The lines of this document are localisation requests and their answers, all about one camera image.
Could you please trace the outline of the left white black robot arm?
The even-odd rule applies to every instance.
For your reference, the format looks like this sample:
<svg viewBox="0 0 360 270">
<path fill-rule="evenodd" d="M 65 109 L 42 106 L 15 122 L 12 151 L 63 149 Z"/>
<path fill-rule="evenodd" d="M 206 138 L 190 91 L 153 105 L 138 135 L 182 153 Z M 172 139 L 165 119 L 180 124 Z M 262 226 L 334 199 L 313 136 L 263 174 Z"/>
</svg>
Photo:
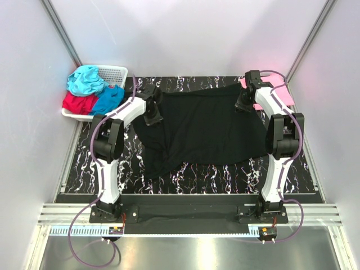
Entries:
<svg viewBox="0 0 360 270">
<path fill-rule="evenodd" d="M 114 223 L 125 220 L 118 188 L 118 164 L 124 149 L 124 128 L 143 116 L 147 125 L 162 121 L 158 105 L 163 93 L 148 85 L 133 91 L 124 104 L 108 115 L 97 114 L 91 122 L 90 151 L 98 173 L 98 195 L 91 203 L 91 218 Z"/>
</svg>

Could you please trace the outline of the black t shirt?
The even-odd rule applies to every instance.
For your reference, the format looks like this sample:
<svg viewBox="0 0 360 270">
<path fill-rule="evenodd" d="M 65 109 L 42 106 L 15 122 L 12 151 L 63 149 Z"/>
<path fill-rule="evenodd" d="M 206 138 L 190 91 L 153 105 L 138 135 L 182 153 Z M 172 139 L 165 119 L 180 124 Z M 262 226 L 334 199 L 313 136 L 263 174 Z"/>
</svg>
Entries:
<svg viewBox="0 0 360 270">
<path fill-rule="evenodd" d="M 266 128 L 255 111 L 237 112 L 241 84 L 193 92 L 164 93 L 163 120 L 132 126 L 143 144 L 144 176 L 160 177 L 182 163 L 231 165 L 267 154 Z"/>
</svg>

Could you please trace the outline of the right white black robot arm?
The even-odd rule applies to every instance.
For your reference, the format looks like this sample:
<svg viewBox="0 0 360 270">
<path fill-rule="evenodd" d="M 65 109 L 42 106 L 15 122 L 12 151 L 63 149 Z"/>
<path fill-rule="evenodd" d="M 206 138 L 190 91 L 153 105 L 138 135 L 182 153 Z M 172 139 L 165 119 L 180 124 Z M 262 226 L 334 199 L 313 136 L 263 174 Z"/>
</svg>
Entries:
<svg viewBox="0 0 360 270">
<path fill-rule="evenodd" d="M 241 90 L 235 108 L 240 112 L 254 112 L 254 105 L 258 104 L 269 118 L 265 137 L 269 167 L 250 216 L 262 223 L 271 223 L 286 217 L 284 186 L 290 166 L 302 151 L 304 115 L 293 112 L 276 93 L 277 89 L 287 86 L 286 82 L 273 86 L 262 80 L 261 73 L 260 70 L 245 73 L 246 87 Z"/>
</svg>

